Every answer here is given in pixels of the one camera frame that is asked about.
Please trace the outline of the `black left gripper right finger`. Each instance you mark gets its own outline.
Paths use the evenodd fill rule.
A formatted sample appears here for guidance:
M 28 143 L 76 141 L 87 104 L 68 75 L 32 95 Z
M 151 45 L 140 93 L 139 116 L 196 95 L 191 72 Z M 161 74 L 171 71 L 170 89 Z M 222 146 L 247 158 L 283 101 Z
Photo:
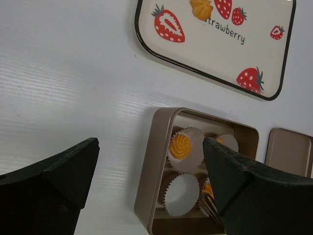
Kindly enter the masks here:
M 228 235 L 311 235 L 313 180 L 237 153 L 213 138 L 203 154 Z

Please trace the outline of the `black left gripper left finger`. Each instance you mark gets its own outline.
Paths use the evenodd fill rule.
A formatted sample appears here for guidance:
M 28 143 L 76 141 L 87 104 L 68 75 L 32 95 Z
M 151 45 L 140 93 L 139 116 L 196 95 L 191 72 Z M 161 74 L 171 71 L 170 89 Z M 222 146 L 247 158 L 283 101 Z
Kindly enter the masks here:
M 2 235 L 72 235 L 85 207 L 99 156 L 88 138 L 0 177 Z

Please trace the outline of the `metal food tongs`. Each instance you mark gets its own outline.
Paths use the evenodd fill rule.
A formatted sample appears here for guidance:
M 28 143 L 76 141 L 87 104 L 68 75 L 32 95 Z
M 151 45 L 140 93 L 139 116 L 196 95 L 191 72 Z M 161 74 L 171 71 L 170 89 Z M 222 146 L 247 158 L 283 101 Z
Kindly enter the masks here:
M 224 228 L 224 224 L 218 215 L 217 209 L 214 205 L 214 199 L 208 193 L 200 193 L 200 206 L 201 208 L 212 217 L 216 224 Z

